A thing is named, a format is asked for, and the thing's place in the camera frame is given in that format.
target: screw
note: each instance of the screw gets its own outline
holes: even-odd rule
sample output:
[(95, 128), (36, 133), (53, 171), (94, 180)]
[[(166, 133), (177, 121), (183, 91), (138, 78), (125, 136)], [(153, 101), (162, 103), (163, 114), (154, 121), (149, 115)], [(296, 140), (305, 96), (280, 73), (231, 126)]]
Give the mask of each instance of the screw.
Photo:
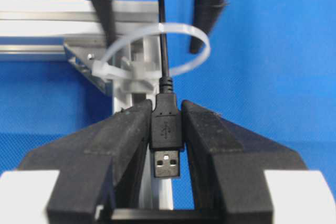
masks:
[(94, 60), (94, 57), (95, 55), (94, 54), (88, 54), (88, 60)]

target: usb logo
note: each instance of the usb logo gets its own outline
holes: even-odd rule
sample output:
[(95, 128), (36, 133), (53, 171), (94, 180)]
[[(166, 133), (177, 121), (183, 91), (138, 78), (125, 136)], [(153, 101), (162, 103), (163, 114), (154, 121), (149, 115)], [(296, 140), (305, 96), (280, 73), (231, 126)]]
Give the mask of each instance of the usb logo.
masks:
[(164, 138), (165, 139), (167, 139), (168, 138), (168, 134), (170, 133), (170, 127), (168, 126), (168, 122), (167, 121), (165, 121), (164, 122), (164, 126), (163, 126), (163, 128), (162, 128), (162, 130), (161, 130), (161, 136), (164, 136)]

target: white cable tie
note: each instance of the white cable tie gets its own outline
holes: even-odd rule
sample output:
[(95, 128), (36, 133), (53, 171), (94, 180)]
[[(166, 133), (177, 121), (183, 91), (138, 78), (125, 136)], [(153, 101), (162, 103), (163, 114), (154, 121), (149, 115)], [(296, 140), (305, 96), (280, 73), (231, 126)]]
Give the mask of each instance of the white cable tie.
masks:
[[(187, 34), (204, 42), (205, 48), (193, 60), (170, 69), (171, 76), (186, 73), (201, 65), (209, 57), (211, 48), (208, 36), (197, 27), (181, 23), (157, 23), (139, 28), (131, 34), (116, 40), (106, 51), (101, 60), (95, 60), (92, 65), (92, 75), (105, 79), (133, 79), (130, 71), (117, 68), (108, 64), (108, 61), (123, 47), (146, 36), (158, 34)], [(161, 71), (149, 71), (146, 79), (158, 79), (162, 76)]]

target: blue backdrop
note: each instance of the blue backdrop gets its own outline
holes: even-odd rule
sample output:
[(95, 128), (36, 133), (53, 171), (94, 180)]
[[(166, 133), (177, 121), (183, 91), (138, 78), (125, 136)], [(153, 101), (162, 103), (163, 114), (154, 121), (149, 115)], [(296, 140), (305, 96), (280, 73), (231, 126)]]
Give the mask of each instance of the blue backdrop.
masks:
[[(193, 0), (166, 0), (170, 22), (191, 23)], [(228, 0), (211, 57), (174, 78), (178, 100), (299, 151), (336, 195), (335, 0)], [(169, 35), (170, 63), (189, 60), (189, 38)], [(0, 63), (0, 172), (31, 148), (102, 120), (110, 100), (67, 63)], [(193, 207), (186, 154), (176, 208)]]

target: usb connector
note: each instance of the usb connector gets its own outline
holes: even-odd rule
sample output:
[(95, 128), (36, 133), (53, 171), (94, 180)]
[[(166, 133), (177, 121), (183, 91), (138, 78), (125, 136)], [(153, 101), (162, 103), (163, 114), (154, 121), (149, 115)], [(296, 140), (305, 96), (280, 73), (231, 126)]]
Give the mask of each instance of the usb connector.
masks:
[(154, 152), (155, 177), (179, 177), (180, 175), (180, 152), (157, 151)]
[(180, 149), (183, 147), (181, 112), (174, 93), (156, 95), (156, 108), (152, 112), (150, 149), (154, 152), (154, 176), (157, 178), (180, 176)]

